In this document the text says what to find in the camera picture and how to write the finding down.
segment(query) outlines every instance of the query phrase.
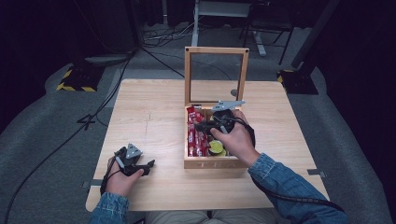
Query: forearm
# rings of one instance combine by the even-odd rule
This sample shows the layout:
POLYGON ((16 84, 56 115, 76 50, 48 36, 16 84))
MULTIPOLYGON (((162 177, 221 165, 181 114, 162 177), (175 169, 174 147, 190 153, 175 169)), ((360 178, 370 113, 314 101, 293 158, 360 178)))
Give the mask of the forearm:
POLYGON ((93 209, 89 223, 127 223, 128 199, 118 194, 105 192, 93 209))
MULTIPOLYGON (((261 186, 272 192, 284 196, 297 198, 313 198, 326 200, 326 198, 300 175, 295 174, 290 168, 280 162, 275 162, 265 154, 261 154, 257 161, 248 169, 248 172, 261 186)), ((278 213, 293 223, 346 223, 344 213, 334 208, 313 204, 295 203, 268 197, 274 204, 278 213)))

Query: wooden table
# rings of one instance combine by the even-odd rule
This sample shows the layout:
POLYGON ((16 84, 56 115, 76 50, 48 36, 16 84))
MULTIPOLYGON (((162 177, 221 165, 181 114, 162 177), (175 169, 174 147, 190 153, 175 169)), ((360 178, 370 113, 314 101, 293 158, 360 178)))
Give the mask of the wooden table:
MULTIPOLYGON (((236 81, 192 85, 213 86, 218 97, 229 97, 236 81)), ((307 172, 317 167, 281 84, 247 81, 244 100, 242 110, 255 130, 257 150, 283 162, 328 197, 319 175, 307 172)), ((183 168, 184 109, 184 80, 123 80, 93 179, 103 178, 115 151, 133 143, 144 152, 139 164, 156 162, 129 196, 132 211, 272 207, 247 169, 183 168)), ((91 186, 89 211, 99 202, 99 188, 91 186)))

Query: person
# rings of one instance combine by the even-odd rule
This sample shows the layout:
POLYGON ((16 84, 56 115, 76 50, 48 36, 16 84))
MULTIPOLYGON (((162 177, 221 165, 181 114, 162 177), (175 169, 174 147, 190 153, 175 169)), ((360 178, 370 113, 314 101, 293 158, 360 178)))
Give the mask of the person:
MULTIPOLYGON (((236 118, 248 124, 241 111, 233 112, 236 118)), ((244 125, 235 123, 233 130, 224 134, 211 129, 213 136, 235 157, 247 165, 253 182, 262 188, 279 195, 298 198, 326 198, 300 175, 295 174, 281 162, 276 162, 265 153, 259 153, 252 144, 248 130, 244 125)), ((120 168, 111 167, 111 174, 120 168)), ((118 172, 108 179, 106 192, 92 211, 90 223, 127 223, 128 199, 134 183, 143 174, 140 170, 131 176, 118 172)), ((147 223, 278 223, 282 218, 291 223, 347 223, 347 215, 333 207, 317 203, 298 203, 280 200, 272 195, 268 199, 274 205, 271 209, 241 209, 213 211, 209 218, 206 211, 169 211, 148 212, 147 223)))

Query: wooden box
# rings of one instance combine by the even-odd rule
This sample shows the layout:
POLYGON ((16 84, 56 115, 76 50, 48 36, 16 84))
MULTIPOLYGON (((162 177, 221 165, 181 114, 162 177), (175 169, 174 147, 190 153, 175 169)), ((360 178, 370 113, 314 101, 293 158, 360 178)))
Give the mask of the wooden box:
MULTIPOLYGON (((184 169, 230 169, 230 168, 247 168, 244 163, 238 160, 235 156, 208 156, 206 157, 189 157, 189 144, 188 144, 188 112, 187 108, 192 105, 196 106, 206 119, 208 119, 213 112, 211 108, 219 101, 225 99, 214 99, 213 96, 207 95, 201 100, 194 100, 191 98, 192 94, 205 95, 207 90, 192 90, 194 80, 191 80, 191 56, 194 54, 226 54, 238 55, 241 58, 240 71, 238 81, 234 81, 237 85, 236 96, 233 98, 235 101, 241 101, 243 97, 245 79, 248 67, 248 49, 236 48, 209 48, 209 47, 186 47, 185 48, 185 146, 184 146, 184 169)), ((208 82, 209 84, 216 83, 213 80, 205 80, 201 82, 208 82)))

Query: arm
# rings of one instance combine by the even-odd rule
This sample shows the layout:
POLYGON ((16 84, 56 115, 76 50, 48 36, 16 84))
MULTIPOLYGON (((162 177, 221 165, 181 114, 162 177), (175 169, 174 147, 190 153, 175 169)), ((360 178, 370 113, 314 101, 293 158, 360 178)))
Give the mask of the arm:
MULTIPOLYGON (((247 122, 241 111, 234 111, 234 116, 247 122)), ((223 134, 216 129, 211 130, 215 138, 240 161, 246 164, 248 172, 259 185, 274 193, 290 196, 326 200, 326 198, 301 176, 280 162, 260 154, 252 145, 246 128, 235 123, 229 134, 223 134)), ((293 223, 346 223, 347 216, 338 210, 319 204, 288 202, 268 197, 278 213, 293 223)))
POLYGON ((102 195, 99 203, 93 209, 89 223, 127 223, 126 212, 128 211, 128 194, 143 170, 139 170, 131 176, 118 172, 119 165, 114 162, 111 167, 111 177, 107 181, 106 192, 102 195))

